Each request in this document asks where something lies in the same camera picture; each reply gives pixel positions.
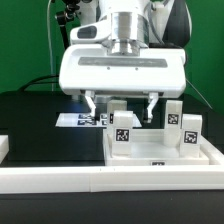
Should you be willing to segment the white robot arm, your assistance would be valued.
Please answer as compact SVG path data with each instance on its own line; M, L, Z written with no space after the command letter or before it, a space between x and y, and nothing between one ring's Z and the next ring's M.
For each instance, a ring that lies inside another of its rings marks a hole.
M70 32L59 73L67 95L146 98L146 118L160 98L186 88L184 47L192 21L186 0L93 0L81 4L81 25Z

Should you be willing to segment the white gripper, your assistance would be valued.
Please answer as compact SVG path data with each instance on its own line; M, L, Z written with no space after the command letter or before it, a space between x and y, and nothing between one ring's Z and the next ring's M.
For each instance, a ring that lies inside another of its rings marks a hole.
M100 44L69 47L61 62L59 85L67 95L84 94L96 118L95 94L145 98L144 121L153 119L159 96L177 98L186 88L182 49L143 48L138 56L110 56Z

